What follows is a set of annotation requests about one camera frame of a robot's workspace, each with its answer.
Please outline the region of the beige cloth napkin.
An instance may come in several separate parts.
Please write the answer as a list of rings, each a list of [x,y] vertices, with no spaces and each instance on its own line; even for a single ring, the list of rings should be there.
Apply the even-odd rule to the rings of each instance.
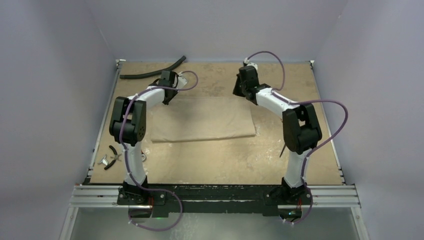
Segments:
[[[253,137],[251,108],[237,97],[177,97],[152,110],[150,140],[177,143]]]

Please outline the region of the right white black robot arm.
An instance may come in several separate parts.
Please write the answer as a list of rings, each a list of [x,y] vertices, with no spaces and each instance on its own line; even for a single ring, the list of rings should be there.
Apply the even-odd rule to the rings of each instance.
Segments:
[[[261,84],[256,67],[239,68],[233,94],[276,114],[282,120],[284,149],[289,151],[287,170],[281,185],[265,194],[269,200],[295,204],[307,193],[306,170],[309,154],[322,139],[322,130],[314,106],[298,103]]]

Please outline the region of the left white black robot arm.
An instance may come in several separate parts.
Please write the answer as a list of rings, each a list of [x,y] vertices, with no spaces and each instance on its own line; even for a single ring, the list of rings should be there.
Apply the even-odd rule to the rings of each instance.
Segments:
[[[120,145],[126,176],[119,188],[118,205],[164,205],[167,189],[150,188],[142,160],[142,141],[147,130],[147,111],[158,105],[167,105],[184,89],[188,81],[181,74],[164,70],[160,78],[143,91],[114,100],[109,134]]]

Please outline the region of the black foam tube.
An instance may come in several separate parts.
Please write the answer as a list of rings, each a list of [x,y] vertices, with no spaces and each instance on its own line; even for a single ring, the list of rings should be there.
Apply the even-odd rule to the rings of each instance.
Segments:
[[[150,78],[150,77],[154,77],[154,76],[160,76],[163,71],[173,71],[173,70],[175,70],[186,59],[187,59],[187,57],[185,55],[183,55],[180,59],[178,59],[176,62],[174,62],[172,65],[170,65],[166,68],[162,68],[162,69],[159,69],[159,70],[146,72],[146,73],[140,73],[140,74],[120,74],[119,78],[122,79],[122,80],[140,80],[140,79],[146,79],[146,78]]]

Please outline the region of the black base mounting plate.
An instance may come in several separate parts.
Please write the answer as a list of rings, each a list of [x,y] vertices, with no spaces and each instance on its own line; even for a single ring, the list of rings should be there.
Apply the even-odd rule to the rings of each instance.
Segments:
[[[300,218],[311,204],[304,187],[282,184],[176,184],[149,183],[144,189],[123,183],[117,205],[146,208],[154,218],[170,213],[261,214],[264,217]]]

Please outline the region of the red handled wrench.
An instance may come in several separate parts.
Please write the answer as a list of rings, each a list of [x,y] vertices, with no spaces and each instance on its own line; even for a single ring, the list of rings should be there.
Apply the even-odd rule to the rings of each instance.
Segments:
[[[146,161],[146,159],[147,159],[146,154],[145,154],[142,150],[140,151],[140,153],[141,153],[141,160],[142,160],[143,162],[145,162],[145,161]]]

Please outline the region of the aluminium frame rail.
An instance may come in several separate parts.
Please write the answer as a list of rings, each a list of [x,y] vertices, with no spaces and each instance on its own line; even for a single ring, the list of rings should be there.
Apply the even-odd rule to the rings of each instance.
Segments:
[[[270,198],[273,185],[205,185],[177,184],[170,186],[185,203],[263,203]],[[77,185],[74,187],[69,206],[74,208],[107,208],[119,207],[118,200],[123,197],[118,185]],[[310,193],[304,195],[317,208],[357,208],[360,200],[356,187],[353,185],[312,185]]]

